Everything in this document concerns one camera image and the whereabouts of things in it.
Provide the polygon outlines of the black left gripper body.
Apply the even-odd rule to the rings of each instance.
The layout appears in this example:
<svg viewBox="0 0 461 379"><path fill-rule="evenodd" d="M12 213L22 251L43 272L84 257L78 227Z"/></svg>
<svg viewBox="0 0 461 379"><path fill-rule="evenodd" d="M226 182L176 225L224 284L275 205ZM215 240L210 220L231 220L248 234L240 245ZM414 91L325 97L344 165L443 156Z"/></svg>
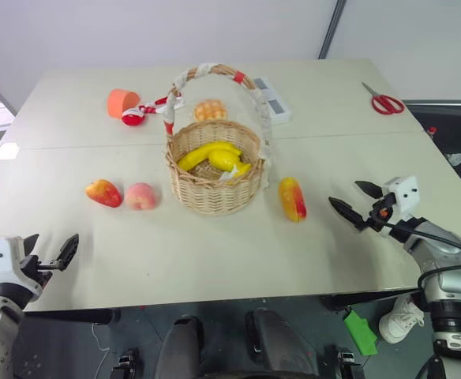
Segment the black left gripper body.
<svg viewBox="0 0 461 379"><path fill-rule="evenodd" d="M57 265L44 264L37 255L29 254L21 262L21 271L29 278L28 283L21 284L22 292L27 295L40 295L53 276L52 271L56 269Z"/></svg>

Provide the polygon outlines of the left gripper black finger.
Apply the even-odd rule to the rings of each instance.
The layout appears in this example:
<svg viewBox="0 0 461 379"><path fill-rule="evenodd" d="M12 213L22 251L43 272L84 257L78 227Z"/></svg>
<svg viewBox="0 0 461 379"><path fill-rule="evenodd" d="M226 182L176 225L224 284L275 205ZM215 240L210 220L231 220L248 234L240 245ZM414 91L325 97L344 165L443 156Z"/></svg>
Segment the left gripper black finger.
<svg viewBox="0 0 461 379"><path fill-rule="evenodd" d="M58 258L54 261L54 267L56 270L65 271L71 260L77 253L79 245L79 234L74 234L68 238L60 249Z"/></svg>
<svg viewBox="0 0 461 379"><path fill-rule="evenodd" d="M34 234L23 239L24 255L26 257L34 250L38 238L39 234Z"/></svg>

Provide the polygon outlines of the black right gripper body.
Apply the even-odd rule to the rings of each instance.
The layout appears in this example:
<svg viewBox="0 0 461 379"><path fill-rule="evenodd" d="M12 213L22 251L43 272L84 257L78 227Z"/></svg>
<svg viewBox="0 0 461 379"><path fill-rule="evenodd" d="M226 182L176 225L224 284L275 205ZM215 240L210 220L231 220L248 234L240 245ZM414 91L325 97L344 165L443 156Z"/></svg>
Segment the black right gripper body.
<svg viewBox="0 0 461 379"><path fill-rule="evenodd" d="M369 218L365 225L381 234L389 234L392 230L390 219L394 213L396 199L394 193L372 193L370 196L377 201L373 203Z"/></svg>

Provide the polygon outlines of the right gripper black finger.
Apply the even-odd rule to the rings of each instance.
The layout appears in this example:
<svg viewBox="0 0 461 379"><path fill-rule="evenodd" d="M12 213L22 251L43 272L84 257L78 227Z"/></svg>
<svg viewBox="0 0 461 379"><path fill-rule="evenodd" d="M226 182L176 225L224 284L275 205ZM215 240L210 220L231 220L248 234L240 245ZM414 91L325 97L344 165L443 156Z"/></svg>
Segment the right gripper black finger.
<svg viewBox="0 0 461 379"><path fill-rule="evenodd" d="M345 220L349 221L358 231L363 231L368 227L363 217L353 210L352 207L345 201L335 197L329 197L328 201L334 210Z"/></svg>
<svg viewBox="0 0 461 379"><path fill-rule="evenodd" d="M355 181L358 188L373 199L381 199L384 194L380 186L368 181Z"/></svg>

